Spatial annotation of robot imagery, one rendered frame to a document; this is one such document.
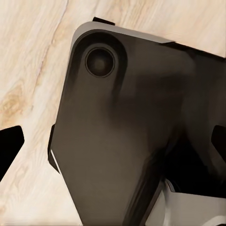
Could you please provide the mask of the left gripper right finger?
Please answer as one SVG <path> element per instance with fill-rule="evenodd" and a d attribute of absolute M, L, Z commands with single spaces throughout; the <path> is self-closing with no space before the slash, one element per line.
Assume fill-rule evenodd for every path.
<path fill-rule="evenodd" d="M 211 142 L 226 163 L 226 127 L 215 125 L 211 136 Z"/>

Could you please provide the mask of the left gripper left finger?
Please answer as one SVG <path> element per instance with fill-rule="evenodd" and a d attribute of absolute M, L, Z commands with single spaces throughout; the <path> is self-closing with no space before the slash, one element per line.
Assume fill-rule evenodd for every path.
<path fill-rule="evenodd" d="M 20 125 L 0 130 L 0 182 L 24 144 Z"/>

